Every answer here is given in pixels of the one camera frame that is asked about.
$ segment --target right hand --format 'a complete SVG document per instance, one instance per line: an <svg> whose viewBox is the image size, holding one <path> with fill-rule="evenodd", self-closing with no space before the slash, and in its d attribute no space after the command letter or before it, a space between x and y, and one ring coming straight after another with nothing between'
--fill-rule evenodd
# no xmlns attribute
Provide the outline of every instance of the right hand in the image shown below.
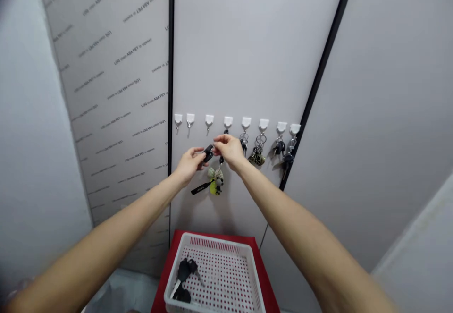
<svg viewBox="0 0 453 313"><path fill-rule="evenodd" d="M223 134L214 138L214 147L214 156L223 156L233 171L237 172L240 164L247 162L241 141L231 135Z"/></svg>

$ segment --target wall hook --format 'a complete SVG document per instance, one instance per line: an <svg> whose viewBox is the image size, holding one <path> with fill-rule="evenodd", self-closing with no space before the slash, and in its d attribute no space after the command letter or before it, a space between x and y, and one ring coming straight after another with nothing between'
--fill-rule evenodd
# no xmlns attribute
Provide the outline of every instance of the wall hook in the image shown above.
<svg viewBox="0 0 453 313"><path fill-rule="evenodd" d="M242 128L244 129L244 132L250 127L251 122L252 119L250 117L242 117Z"/></svg>
<svg viewBox="0 0 453 313"><path fill-rule="evenodd" d="M285 132L287 125L288 125L288 123L286 123L286 122L277 123L277 132L280 136Z"/></svg>
<svg viewBox="0 0 453 313"><path fill-rule="evenodd" d="M206 136L207 136L209 134L209 127L212 125L212 123L214 123L214 116L213 115L206 115L205 123L206 123L206 129L208 131L206 133Z"/></svg>
<svg viewBox="0 0 453 313"><path fill-rule="evenodd" d="M187 127L190 129L190 127L192 126L192 124L195 121L195 115L194 114L187 114L186 118L187 118Z"/></svg>
<svg viewBox="0 0 453 313"><path fill-rule="evenodd" d="M291 124L289 126L289 132L291 133L292 136L296 136L300 130L301 130L300 124Z"/></svg>
<svg viewBox="0 0 453 313"><path fill-rule="evenodd" d="M269 120L268 119L260 119L259 128L260 128L261 132L266 130L268 128L268 126L269 126Z"/></svg>
<svg viewBox="0 0 453 313"><path fill-rule="evenodd" d="M175 128L176 130L179 130L179 126L181 125L181 123L183 122L183 115L181 114L175 114Z"/></svg>
<svg viewBox="0 0 453 313"><path fill-rule="evenodd" d="M223 124L225 125L225 128L229 129L233 124L233 117L225 116L225 118L223 120Z"/></svg>

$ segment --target tag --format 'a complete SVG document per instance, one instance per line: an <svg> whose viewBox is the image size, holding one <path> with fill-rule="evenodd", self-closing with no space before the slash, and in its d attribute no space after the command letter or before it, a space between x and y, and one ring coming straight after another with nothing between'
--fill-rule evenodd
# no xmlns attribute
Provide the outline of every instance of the tag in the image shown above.
<svg viewBox="0 0 453 313"><path fill-rule="evenodd" d="M201 190L208 188L211 185L211 182L212 182L212 180L210 182L206 182L205 184L202 184L201 186L195 188L194 190L191 190L190 192L192 193L192 195L198 194Z"/></svg>

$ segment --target black trim strip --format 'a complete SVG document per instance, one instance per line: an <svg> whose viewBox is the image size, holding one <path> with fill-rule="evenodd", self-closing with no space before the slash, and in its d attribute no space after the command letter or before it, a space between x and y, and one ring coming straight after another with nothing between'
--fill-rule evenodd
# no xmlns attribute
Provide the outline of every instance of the black trim strip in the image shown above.
<svg viewBox="0 0 453 313"><path fill-rule="evenodd" d="M344 10L346 9L347 4L348 0L340 0L338 3L338 7L336 8L335 17L334 20L332 21L332 26L330 27L329 36L327 37L326 45L324 46L324 51L322 52L321 60L319 61L318 70L316 71L315 79L313 80L313 85L311 86L310 94L308 96L308 100L307 103L305 104L305 109L302 114L301 129L296 135L297 143L293 150L294 157L297 154L297 149L299 148L299 144L301 142L305 126L307 125L311 108L313 106L313 103L315 102L316 93L318 92L319 84L321 83L322 75L324 74L327 61L329 60L329 55L335 42L336 33L338 32L338 28L340 27L341 19L343 18L343 13ZM282 191L285 190L286 181L288 180L289 173L291 172L291 167L292 165L289 166L289 169L286 172L285 179L283 179L282 182L280 183L280 190ZM269 224L266 226L266 230L264 231L263 239L260 243L260 250L263 245L266 232L268 231L268 227Z"/></svg>
<svg viewBox="0 0 453 313"><path fill-rule="evenodd" d="M175 0L170 0L169 3L169 33L168 33L168 161L167 161L167 176L171 174L171 146L173 138L173 39L175 34ZM170 232L171 232L171 203L170 217L168 218L168 247L170 248Z"/></svg>

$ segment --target keychain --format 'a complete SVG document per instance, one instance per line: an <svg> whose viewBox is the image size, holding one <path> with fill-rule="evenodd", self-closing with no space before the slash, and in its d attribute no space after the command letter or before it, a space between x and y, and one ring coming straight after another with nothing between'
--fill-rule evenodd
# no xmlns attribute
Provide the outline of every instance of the keychain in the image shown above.
<svg viewBox="0 0 453 313"><path fill-rule="evenodd" d="M208 177L211 180L210 182L210 193L214 195L220 195L222 192L221 186L223 186L223 173L222 173L222 161L219 161L219 166L217 170L214 168L208 169Z"/></svg>
<svg viewBox="0 0 453 313"><path fill-rule="evenodd" d="M296 138L291 139L291 141L289 141L289 145L288 145L289 151L286 155L283 156L283 161L281 162L282 169L283 169L282 181L285 179L289 167L294 162L293 150L296 147L296 143L297 143Z"/></svg>
<svg viewBox="0 0 453 313"><path fill-rule="evenodd" d="M241 140L242 150L244 151L244 156L246 156L247 147L249 146L249 135L246 131L247 130L244 130L244 132L239 135L239 139Z"/></svg>
<svg viewBox="0 0 453 313"><path fill-rule="evenodd" d="M282 135L279 135L277 137L277 139L275 140L275 145L274 145L274 148L272 149L274 151L274 155L272 156L272 158L274 158L275 155L280 155L281 153L285 153L286 145L283 142L282 137L283 137Z"/></svg>
<svg viewBox="0 0 453 313"><path fill-rule="evenodd" d="M257 166L262 166L266 160L266 158L262 155L263 154L263 146L267 141L266 136L264 133L258 135L255 139L255 147L253 148L253 152L249 157L249 162L252 164L256 164Z"/></svg>

